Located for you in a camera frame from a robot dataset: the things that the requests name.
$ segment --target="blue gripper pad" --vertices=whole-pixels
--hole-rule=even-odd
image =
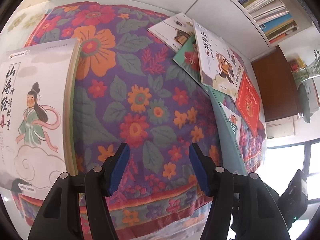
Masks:
[[[122,150],[113,171],[110,174],[110,185],[108,188],[108,193],[110,194],[110,196],[118,190],[122,175],[124,173],[124,169],[129,161],[129,157],[130,148],[129,145],[126,145]]]
[[[208,175],[192,144],[189,146],[189,159],[191,161],[192,168],[195,171],[200,189],[209,196],[211,190],[209,187]]]

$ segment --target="green robe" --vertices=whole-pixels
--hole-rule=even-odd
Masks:
[[[31,146],[37,146],[41,144],[41,141],[45,141],[44,132],[39,124],[32,125],[34,120],[38,120],[38,115],[33,108],[27,108],[25,111],[26,120],[23,119],[19,127],[19,134],[24,134],[24,143]]]

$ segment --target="illustrated woman's hair bun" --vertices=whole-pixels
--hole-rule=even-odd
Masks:
[[[40,88],[38,82],[34,83],[32,86],[32,90],[34,90],[37,94],[40,93]]]

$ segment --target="spiral-bound book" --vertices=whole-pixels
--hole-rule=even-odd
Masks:
[[[235,138],[230,119],[224,111],[224,106],[219,102],[215,90],[208,86],[208,92],[217,122],[218,134],[222,153],[223,167],[231,173],[246,175],[244,160],[240,153],[239,144]]]
[[[8,52],[0,68],[0,186],[44,200],[77,174],[72,135],[78,39]]]

